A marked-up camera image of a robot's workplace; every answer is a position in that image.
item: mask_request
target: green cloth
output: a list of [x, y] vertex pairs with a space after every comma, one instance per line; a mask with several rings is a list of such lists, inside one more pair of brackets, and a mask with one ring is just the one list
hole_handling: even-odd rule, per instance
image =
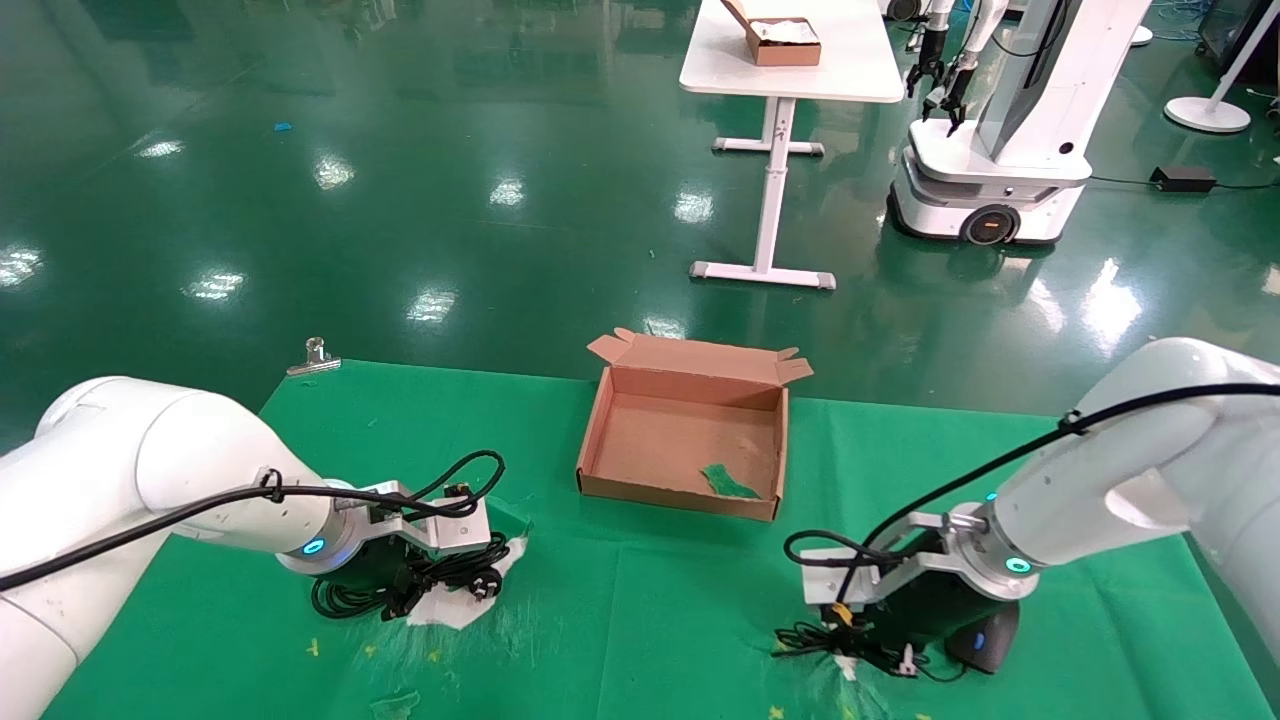
[[735, 480], [733, 475], [730, 475], [728, 470], [723, 465], [708, 465], [703, 468], [703, 475], [707, 477], [707, 483], [712, 486], [712, 491], [716, 495], [724, 497], [750, 497], [754, 500], [760, 498], [754, 489]]
[[[1272, 716], [1180, 538], [1048, 570], [995, 676], [863, 664], [854, 687], [827, 657], [768, 656], [774, 628], [809, 618], [782, 538], [861, 536], [1047, 419], [795, 400], [764, 524], [582, 497], [591, 383], [353, 361], [307, 380], [284, 380], [262, 418], [321, 475], [421, 487], [471, 450], [503, 454], [495, 496], [536, 528], [494, 610], [461, 633], [324, 620], [273, 557], [177, 538], [47, 717], [351, 720], [413, 691], [419, 720]], [[475, 465], [458, 478], [472, 487]]]

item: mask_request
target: open cardboard box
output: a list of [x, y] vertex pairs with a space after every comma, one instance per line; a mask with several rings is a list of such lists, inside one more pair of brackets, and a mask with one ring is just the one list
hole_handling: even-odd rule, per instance
[[[588, 348], [609, 366], [577, 459], [584, 495], [772, 521], [787, 466], [786, 384], [813, 374], [796, 350], [773, 352], [636, 334]], [[723, 465], [759, 498], [717, 495]]]
[[[721, 0], [733, 19], [746, 31], [746, 46], [751, 50], [751, 60], [762, 67], [817, 65], [822, 59], [822, 41], [806, 18], [748, 18], [741, 0]], [[773, 42], [760, 37], [753, 23], [774, 24], [781, 22], [803, 23], [809, 27], [813, 42]]]

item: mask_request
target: yellow tag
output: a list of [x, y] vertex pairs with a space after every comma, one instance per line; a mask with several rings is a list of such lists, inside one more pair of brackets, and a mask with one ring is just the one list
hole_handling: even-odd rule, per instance
[[854, 626], [854, 614], [845, 607], [844, 602], [837, 602], [831, 606], [831, 611], [835, 612], [841, 620], [845, 621], [850, 628]]

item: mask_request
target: black cable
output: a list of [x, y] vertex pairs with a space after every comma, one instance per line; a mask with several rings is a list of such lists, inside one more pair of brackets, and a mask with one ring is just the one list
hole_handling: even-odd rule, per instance
[[791, 533], [790, 536], [787, 536], [787, 539], [782, 541], [782, 552], [783, 555], [787, 556], [787, 560], [795, 562], [796, 565], [805, 565], [809, 568], [849, 568], [849, 562], [850, 560], [852, 560], [850, 557], [817, 559], [817, 557], [800, 557], [799, 555], [796, 555], [796, 552], [791, 550], [791, 546], [795, 544], [796, 541], [806, 538], [829, 539], [831, 542], [842, 544], [849, 550], [858, 552], [858, 556], [865, 556], [873, 561], [879, 561], [879, 562], [895, 562], [897, 560], [902, 560], [906, 557], [906, 553], [902, 552], [892, 552], [892, 551], [867, 547], [865, 544], [856, 543], [852, 539], [846, 538], [842, 534], [833, 533], [831, 530], [800, 530], [797, 533]]
[[[421, 580], [424, 592], [430, 591], [438, 583], [444, 583], [451, 589], [470, 587], [477, 578], [492, 580], [500, 587], [502, 574], [497, 570], [490, 573], [490, 569], [494, 562], [509, 552], [507, 536], [493, 532], [489, 536], [489, 544], [480, 550], [445, 555], [436, 560], [419, 555], [407, 566], [413, 573], [415, 579]], [[497, 594], [497, 588], [493, 589], [493, 594]], [[383, 605], [375, 592], [353, 591], [324, 579], [319, 579], [311, 585], [311, 607], [330, 620], [358, 618], [383, 607]]]
[[968, 665], [961, 665], [960, 666], [960, 671], [956, 673], [955, 675], [952, 675], [950, 678], [940, 678], [940, 676], [934, 675], [933, 673], [931, 673], [924, 665], [920, 665], [919, 660], [916, 660], [915, 669], [919, 670], [922, 675], [924, 675], [925, 678], [933, 680], [934, 683], [954, 683], [954, 682], [959, 680], [960, 678], [964, 678], [965, 673], [969, 671], [969, 666]]
[[810, 652], [844, 653], [850, 650], [846, 643], [850, 637], [849, 628], [841, 630], [840, 628], [819, 628], [813, 623], [796, 623], [790, 628], [773, 630], [773, 637], [782, 646], [769, 653], [773, 657], [795, 657]]
[[330, 620], [358, 618], [381, 605], [372, 592], [352, 591], [325, 580], [311, 585], [311, 607]]
[[1052, 50], [1053, 46], [1057, 45], [1057, 38], [1062, 36], [1062, 28], [1064, 27], [1066, 27], [1066, 13], [1065, 12], [1061, 13], [1061, 14], [1059, 14], [1057, 27], [1053, 28], [1053, 37], [1050, 37], [1047, 41], [1041, 42], [1041, 46], [1038, 49], [1036, 49], [1036, 50], [1032, 50], [1030, 53], [1014, 53], [1012, 50], [1010, 50], [1010, 49], [1007, 49], [1007, 47], [1005, 47], [1004, 45], [1000, 44], [1000, 38], [996, 37], [995, 32], [991, 33], [991, 41], [996, 44], [996, 47], [1000, 47], [1001, 50], [1005, 51], [1006, 55], [1009, 55], [1011, 58], [1034, 58], [1036, 55], [1039, 55], [1041, 53], [1044, 53], [1047, 50]]
[[1005, 465], [1036, 452], [1037, 450], [1044, 447], [1046, 445], [1057, 442], [1071, 434], [1083, 434], [1084, 430], [1097, 425], [1098, 423], [1105, 423], [1120, 415], [1126, 415], [1138, 410], [1147, 407], [1153, 407], [1156, 405], [1165, 405], [1169, 402], [1178, 402], [1180, 400], [1192, 400], [1196, 397], [1213, 397], [1213, 396], [1229, 396], [1229, 395], [1265, 395], [1271, 397], [1280, 397], [1280, 384], [1267, 384], [1267, 383], [1220, 383], [1220, 384], [1207, 384], [1207, 386], [1192, 386], [1180, 387], [1174, 389], [1166, 389], [1162, 392], [1153, 392], [1151, 395], [1143, 395], [1140, 397], [1134, 397], [1133, 400], [1126, 400], [1124, 402], [1117, 402], [1110, 407], [1098, 410], [1089, 415], [1070, 419], [1068, 415], [1059, 421], [1057, 428], [1042, 434], [1041, 437], [1032, 439], [1030, 442], [1023, 443], [1014, 450], [991, 460], [974, 470], [960, 475], [959, 478], [938, 487], [931, 492], [924, 493], [916, 500], [909, 502], [892, 515], [884, 519], [879, 525], [876, 527], [863, 544], [870, 546], [876, 542], [876, 538], [881, 536], [890, 525], [896, 523], [899, 519], [905, 518], [908, 512], [916, 510], [918, 507], [932, 502], [955, 489], [963, 488], [964, 486], [982, 478], [983, 475], [1004, 468]]
[[[1101, 176], [1089, 176], [1089, 179], [1102, 181], [1102, 182], [1116, 182], [1120, 184], [1144, 184], [1147, 187], [1161, 187], [1161, 183], [1156, 181], [1139, 181], [1139, 179], [1121, 179], [1121, 178], [1105, 178]], [[1224, 184], [1217, 183], [1213, 187], [1221, 187], [1222, 190], [1272, 190], [1280, 187], [1280, 181], [1267, 183], [1267, 184]]]
[[[65, 570], [72, 565], [84, 562], [86, 560], [92, 560], [104, 552], [110, 552], [118, 547], [128, 544], [133, 541], [145, 538], [152, 533], [157, 533], [165, 528], [177, 525], [183, 520], [188, 520], [200, 515], [201, 512], [207, 512], [215, 507], [221, 507], [223, 505], [229, 505], [232, 502], [239, 502], [242, 500], [255, 500], [265, 497], [271, 500], [271, 502], [284, 502], [288, 496], [312, 496], [312, 497], [342, 497], [347, 500], [360, 500], [378, 507], [396, 509], [401, 510], [404, 507], [415, 510], [412, 514], [416, 518], [428, 516], [442, 516], [442, 518], [466, 518], [467, 515], [475, 512], [476, 500], [484, 497], [493, 489], [502, 474], [506, 471], [507, 465], [502, 460], [502, 456], [492, 450], [472, 452], [472, 456], [489, 456], [497, 460], [498, 466], [494, 469], [493, 475], [489, 480], [472, 495], [460, 500], [458, 502], [443, 506], [435, 506], [420, 500], [402, 498], [389, 495], [378, 495], [375, 492], [364, 492], [357, 489], [347, 488], [332, 488], [332, 487], [319, 487], [319, 486], [283, 486], [284, 479], [280, 477], [279, 470], [269, 470], [266, 475], [260, 479], [259, 487], [251, 488], [238, 488], [218, 495], [209, 496], [202, 500], [187, 503], [178, 510], [174, 510], [160, 518], [147, 520], [132, 528], [127, 528], [115, 534], [108, 536], [102, 539], [93, 541], [88, 544], [77, 547], [68, 551], [65, 555], [54, 557], [52, 560], [46, 560], [31, 568], [24, 568], [9, 575], [0, 577], [0, 592], [10, 591], [13, 588], [32, 583], [41, 578], [49, 577], [60, 570]], [[275, 484], [268, 486], [266, 483], [273, 478]]]
[[1226, 190], [1271, 190], [1274, 187], [1280, 187], [1280, 181], [1267, 183], [1267, 184], [1222, 184], [1219, 183], [1217, 187], [1225, 187]]
[[1102, 182], [1117, 182], [1120, 184], [1144, 184], [1147, 187], [1160, 187], [1160, 183], [1156, 182], [1156, 181], [1129, 181], [1129, 179], [1120, 179], [1120, 178], [1105, 178], [1105, 177], [1101, 177], [1101, 176], [1089, 176], [1089, 179], [1096, 179], [1096, 181], [1102, 181]]
[[[428, 493], [434, 492], [436, 488], [439, 488], [440, 486], [443, 486], [444, 483], [447, 483], [449, 480], [449, 478], [452, 478], [454, 474], [457, 474], [458, 470], [461, 470], [467, 464], [470, 464], [472, 460], [476, 460], [479, 457], [493, 457], [494, 462], [497, 464], [495, 468], [494, 468], [494, 470], [493, 470], [493, 475], [489, 477], [489, 479], [485, 482], [484, 486], [480, 487], [479, 491], [471, 493], [471, 496], [467, 497], [466, 501], [458, 502], [458, 503], [454, 503], [454, 505], [449, 505], [449, 510], [453, 510], [456, 512], [461, 512], [461, 515], [445, 515], [445, 516], [447, 518], [462, 518], [465, 515], [470, 515], [470, 514], [475, 512], [476, 501], [480, 500], [481, 497], [489, 495], [489, 491], [493, 489], [493, 486], [498, 484], [498, 480], [502, 478], [502, 474], [507, 470], [507, 464], [502, 460], [502, 455], [498, 455], [497, 452], [494, 452], [492, 450], [476, 450], [475, 452], [468, 452], [467, 455], [460, 457], [457, 462], [454, 462], [453, 465], [451, 465], [449, 469], [444, 471], [444, 474], [442, 474], [439, 478], [435, 478], [434, 480], [431, 480], [430, 483], [428, 483], [428, 486], [424, 487], [422, 489], [420, 489], [420, 491], [415, 492], [413, 495], [408, 496], [408, 498], [410, 500], [420, 500], [424, 496], [426, 496]], [[417, 512], [410, 512], [408, 515], [404, 516], [404, 520], [408, 521], [408, 523], [412, 523], [415, 520], [421, 520], [422, 518], [428, 518], [428, 516], [430, 516], [433, 514], [435, 514], [435, 512], [424, 512], [424, 511], [420, 510]]]

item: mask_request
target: white table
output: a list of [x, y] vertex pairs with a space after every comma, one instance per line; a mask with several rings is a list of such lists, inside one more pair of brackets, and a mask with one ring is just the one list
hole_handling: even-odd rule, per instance
[[897, 102], [902, 78], [890, 47], [884, 22], [876, 0], [746, 0], [746, 13], [755, 18], [809, 19], [822, 41], [822, 63], [808, 68], [758, 68], [751, 61], [742, 27], [721, 0], [703, 0], [694, 37], [689, 41], [680, 87], [690, 92], [758, 95], [764, 101], [760, 140], [718, 137], [719, 150], [768, 151], [760, 229], [753, 265], [694, 263], [695, 278], [727, 278], [836, 288], [831, 273], [783, 270], [773, 266], [782, 214], [782, 188], [791, 152], [822, 155], [817, 142], [792, 142], [791, 119], [797, 97], [845, 102]]

